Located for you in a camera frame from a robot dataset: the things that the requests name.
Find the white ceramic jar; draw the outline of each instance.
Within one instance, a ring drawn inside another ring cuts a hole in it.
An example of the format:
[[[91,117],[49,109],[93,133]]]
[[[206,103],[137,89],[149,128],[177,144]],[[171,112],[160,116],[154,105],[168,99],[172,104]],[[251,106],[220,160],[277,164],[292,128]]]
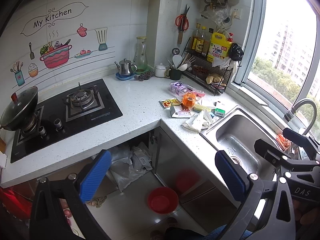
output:
[[[156,65],[155,75],[156,77],[165,77],[165,71],[167,70],[166,66],[162,63],[160,65]]]

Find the stainless steel sink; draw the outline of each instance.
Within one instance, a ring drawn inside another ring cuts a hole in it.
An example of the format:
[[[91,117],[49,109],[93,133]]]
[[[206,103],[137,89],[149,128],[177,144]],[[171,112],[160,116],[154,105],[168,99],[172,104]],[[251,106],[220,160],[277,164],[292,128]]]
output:
[[[274,166],[255,152],[254,143],[263,139],[279,148],[274,139],[276,134],[253,114],[237,106],[212,127],[203,130],[201,135],[217,150],[225,150],[247,174],[255,173],[262,179],[273,179]]]

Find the glass pitcher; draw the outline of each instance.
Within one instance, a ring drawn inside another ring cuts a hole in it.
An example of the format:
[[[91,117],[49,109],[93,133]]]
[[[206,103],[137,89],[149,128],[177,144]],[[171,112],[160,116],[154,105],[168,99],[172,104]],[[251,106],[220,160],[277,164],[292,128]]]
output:
[[[133,64],[137,66],[136,72],[144,72],[148,68],[146,39],[147,37],[137,37],[138,45],[133,59]]]

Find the stove knob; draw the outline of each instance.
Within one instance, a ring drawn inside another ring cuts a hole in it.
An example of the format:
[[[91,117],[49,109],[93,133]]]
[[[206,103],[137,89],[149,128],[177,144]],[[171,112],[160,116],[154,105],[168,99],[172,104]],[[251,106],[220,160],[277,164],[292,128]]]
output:
[[[54,120],[53,124],[55,125],[57,131],[61,130],[63,128],[61,120],[58,118]]]
[[[41,135],[41,137],[44,137],[47,135],[47,132],[45,130],[45,128],[43,126],[40,126],[38,129],[39,134]]]

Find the blue saucer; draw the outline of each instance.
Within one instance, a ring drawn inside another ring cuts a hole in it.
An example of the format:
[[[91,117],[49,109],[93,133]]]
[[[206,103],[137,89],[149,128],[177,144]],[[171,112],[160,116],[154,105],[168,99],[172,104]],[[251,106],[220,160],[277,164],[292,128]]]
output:
[[[123,75],[120,75],[119,73],[116,73],[116,78],[120,79],[120,80],[128,80],[128,79],[132,79],[134,77],[135,73],[133,73],[131,76],[128,77],[123,77]]]

